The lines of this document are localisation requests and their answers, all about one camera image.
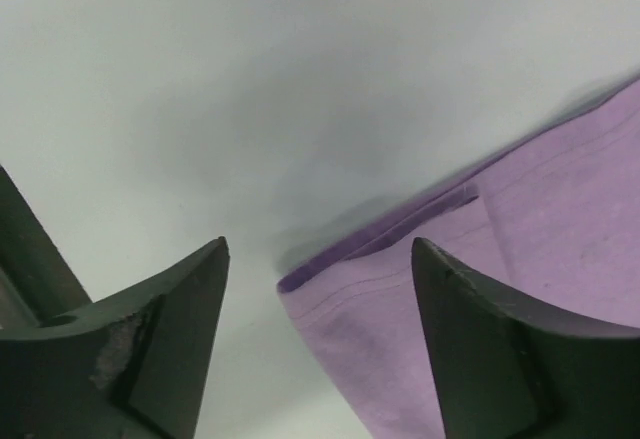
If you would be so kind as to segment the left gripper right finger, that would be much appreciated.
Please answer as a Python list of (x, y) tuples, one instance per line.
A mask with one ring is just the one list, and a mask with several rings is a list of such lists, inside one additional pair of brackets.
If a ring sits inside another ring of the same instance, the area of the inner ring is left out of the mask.
[(419, 238), (413, 284), (449, 438), (635, 438), (639, 332), (553, 306)]

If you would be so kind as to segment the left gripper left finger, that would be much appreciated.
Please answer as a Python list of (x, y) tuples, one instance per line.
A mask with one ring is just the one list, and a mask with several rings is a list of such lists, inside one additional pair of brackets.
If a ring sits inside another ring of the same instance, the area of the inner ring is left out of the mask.
[(191, 438), (230, 256), (217, 238), (107, 298), (1, 334), (5, 438)]

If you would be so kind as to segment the purple t shirt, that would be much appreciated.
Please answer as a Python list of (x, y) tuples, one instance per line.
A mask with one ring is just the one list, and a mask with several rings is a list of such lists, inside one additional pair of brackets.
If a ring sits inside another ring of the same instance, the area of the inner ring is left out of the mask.
[(419, 238), (536, 299), (639, 332), (638, 82), (279, 281), (294, 327), (375, 438), (449, 438), (413, 284)]

